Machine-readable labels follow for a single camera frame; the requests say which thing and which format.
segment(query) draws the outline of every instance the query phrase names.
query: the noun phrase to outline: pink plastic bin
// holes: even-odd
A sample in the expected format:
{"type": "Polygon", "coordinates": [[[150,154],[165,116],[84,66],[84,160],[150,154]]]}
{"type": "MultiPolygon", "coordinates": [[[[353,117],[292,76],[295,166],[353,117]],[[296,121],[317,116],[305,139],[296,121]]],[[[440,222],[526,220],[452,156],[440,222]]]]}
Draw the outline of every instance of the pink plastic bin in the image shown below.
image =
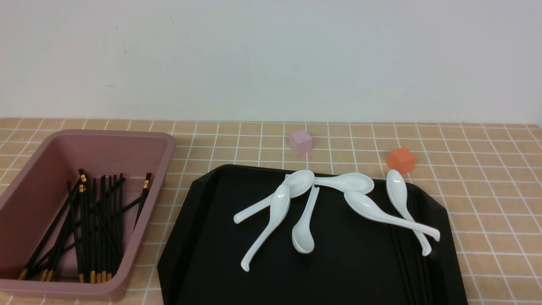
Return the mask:
{"type": "MultiPolygon", "coordinates": [[[[0,291],[46,298],[121,299],[175,146],[172,136],[157,132],[63,130],[49,136],[0,197],[0,291]],[[124,205],[139,197],[145,174],[153,175],[135,230],[137,208],[125,213],[125,253],[117,274],[101,284],[76,282],[72,249],[62,256],[57,269],[66,282],[16,280],[65,201],[66,181],[75,183],[79,168],[90,177],[123,173],[127,177],[124,205]]],[[[39,258],[52,247],[58,231],[39,258]]]]}

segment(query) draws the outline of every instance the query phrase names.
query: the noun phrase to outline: cube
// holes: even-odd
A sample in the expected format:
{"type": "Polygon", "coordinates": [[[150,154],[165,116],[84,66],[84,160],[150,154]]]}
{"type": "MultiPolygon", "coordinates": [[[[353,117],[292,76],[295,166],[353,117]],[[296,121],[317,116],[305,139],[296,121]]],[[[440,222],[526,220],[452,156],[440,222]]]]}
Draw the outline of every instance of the cube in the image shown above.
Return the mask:
{"type": "Polygon", "coordinates": [[[388,167],[394,169],[401,174],[407,174],[414,169],[416,164],[416,156],[406,147],[394,149],[390,152],[388,158],[388,167]]]}
{"type": "Polygon", "coordinates": [[[306,130],[299,130],[290,134],[290,149],[298,156],[312,150],[312,137],[306,130]]]}

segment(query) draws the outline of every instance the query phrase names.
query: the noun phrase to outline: pink cube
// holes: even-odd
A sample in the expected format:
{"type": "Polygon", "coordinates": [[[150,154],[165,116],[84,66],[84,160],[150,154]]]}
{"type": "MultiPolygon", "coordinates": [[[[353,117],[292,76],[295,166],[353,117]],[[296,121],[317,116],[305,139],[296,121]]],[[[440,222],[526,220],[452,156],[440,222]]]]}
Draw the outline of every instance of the pink cube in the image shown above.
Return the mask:
{"type": "Polygon", "coordinates": [[[312,137],[306,130],[296,131],[290,134],[290,149],[298,156],[312,150],[312,137]]]}

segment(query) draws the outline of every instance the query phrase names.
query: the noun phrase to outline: black tray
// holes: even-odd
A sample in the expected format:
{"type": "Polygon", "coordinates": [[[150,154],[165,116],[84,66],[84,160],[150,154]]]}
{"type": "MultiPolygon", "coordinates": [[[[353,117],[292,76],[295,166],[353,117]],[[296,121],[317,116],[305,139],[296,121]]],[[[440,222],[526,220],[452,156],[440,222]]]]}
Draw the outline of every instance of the black tray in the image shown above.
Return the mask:
{"type": "MultiPolygon", "coordinates": [[[[429,238],[429,257],[411,230],[367,220],[341,192],[321,187],[311,220],[314,251],[302,255],[292,245],[307,192],[292,199],[244,272],[241,259],[267,225],[269,209],[239,225],[233,216],[289,173],[226,165],[194,181],[158,263],[165,304],[467,304],[447,212],[411,184],[412,216],[441,232],[440,242],[429,238]]],[[[384,181],[376,180],[368,196],[398,216],[384,181]]]]}

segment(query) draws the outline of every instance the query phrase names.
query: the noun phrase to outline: white ceramic spoon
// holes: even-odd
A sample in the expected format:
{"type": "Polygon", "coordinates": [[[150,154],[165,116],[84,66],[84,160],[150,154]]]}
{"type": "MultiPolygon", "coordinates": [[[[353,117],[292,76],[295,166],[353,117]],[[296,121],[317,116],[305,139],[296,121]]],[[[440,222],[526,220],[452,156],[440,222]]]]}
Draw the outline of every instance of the white ceramic spoon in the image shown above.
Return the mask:
{"type": "MultiPolygon", "coordinates": [[[[314,173],[308,169],[298,170],[286,178],[283,185],[287,185],[290,189],[290,197],[295,198],[305,194],[308,189],[311,188],[312,182],[314,181],[314,173]]],[[[259,202],[247,207],[246,209],[240,211],[234,215],[234,222],[236,224],[242,222],[243,220],[249,218],[250,216],[256,214],[257,212],[265,209],[271,203],[271,197],[269,195],[266,198],[260,200],[259,202]]]]}
{"type": "Polygon", "coordinates": [[[356,192],[368,194],[375,188],[373,179],[360,173],[348,173],[335,177],[315,177],[314,184],[331,187],[343,193],[347,190],[355,190],[356,192]]]}
{"type": "Polygon", "coordinates": [[[352,210],[367,219],[421,231],[433,237],[436,241],[440,239],[440,232],[437,229],[386,214],[371,198],[362,193],[349,190],[344,193],[344,199],[346,199],[352,210]]]}
{"type": "Polygon", "coordinates": [[[311,235],[311,216],[316,204],[316,198],[320,192],[319,187],[312,186],[311,193],[308,196],[307,205],[297,224],[292,229],[292,243],[294,248],[303,254],[311,253],[314,250],[314,239],[311,235]]]}
{"type": "MultiPolygon", "coordinates": [[[[388,172],[388,177],[386,178],[386,191],[388,192],[391,204],[399,214],[406,220],[414,221],[414,218],[410,215],[407,208],[407,185],[401,174],[394,169],[388,172]]],[[[427,237],[417,230],[414,230],[414,235],[416,235],[420,241],[422,255],[429,255],[431,253],[431,245],[429,244],[427,237]]]]}
{"type": "Polygon", "coordinates": [[[258,239],[252,244],[250,249],[244,255],[243,260],[241,261],[241,268],[244,271],[248,272],[250,270],[250,261],[254,257],[254,254],[258,249],[263,245],[266,239],[275,231],[275,229],[280,225],[280,223],[286,217],[288,209],[290,208],[290,190],[286,185],[279,185],[275,193],[271,198],[271,204],[269,208],[269,223],[267,227],[260,234],[258,239]]]}

